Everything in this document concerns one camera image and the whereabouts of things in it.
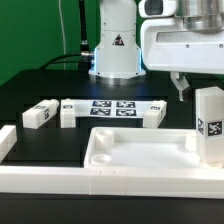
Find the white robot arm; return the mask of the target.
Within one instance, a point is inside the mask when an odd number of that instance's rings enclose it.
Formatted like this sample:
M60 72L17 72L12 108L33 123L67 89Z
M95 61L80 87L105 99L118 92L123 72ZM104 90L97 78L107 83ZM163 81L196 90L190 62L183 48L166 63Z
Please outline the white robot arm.
M89 71L122 85L168 71L186 99L187 73L224 74L224 0L99 0L101 40Z

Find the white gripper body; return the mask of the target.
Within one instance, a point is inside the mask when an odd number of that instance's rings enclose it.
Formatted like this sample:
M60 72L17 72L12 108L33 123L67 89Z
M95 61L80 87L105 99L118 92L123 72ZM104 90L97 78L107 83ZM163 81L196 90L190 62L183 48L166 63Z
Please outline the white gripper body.
M140 39L149 70L224 74L224 28L189 31L180 18L148 19Z

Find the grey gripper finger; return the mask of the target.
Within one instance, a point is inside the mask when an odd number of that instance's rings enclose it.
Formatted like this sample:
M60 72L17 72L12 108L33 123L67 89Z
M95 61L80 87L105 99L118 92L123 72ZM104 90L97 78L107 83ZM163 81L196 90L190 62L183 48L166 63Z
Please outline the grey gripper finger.
M191 94L191 88L186 79L186 75L182 72L171 72L170 77L179 92L179 100L187 102Z

